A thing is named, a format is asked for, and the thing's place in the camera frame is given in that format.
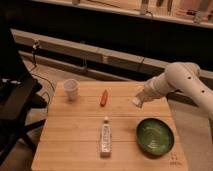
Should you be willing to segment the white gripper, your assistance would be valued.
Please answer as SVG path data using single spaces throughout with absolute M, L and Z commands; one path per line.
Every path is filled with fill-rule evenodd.
M 132 103 L 141 108 L 144 102 L 150 102 L 161 97 L 162 95 L 154 88 L 153 81 L 148 80 L 144 83 L 144 88 L 135 95 Z

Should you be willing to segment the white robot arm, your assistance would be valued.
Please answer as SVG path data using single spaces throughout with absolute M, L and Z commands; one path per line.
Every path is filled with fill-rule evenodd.
M 160 99 L 170 92 L 180 90 L 213 121 L 213 90 L 200 80 L 200 71 L 200 67 L 195 63 L 171 63 L 166 66 L 163 73 L 147 80 L 132 102 L 141 108 L 144 102 Z

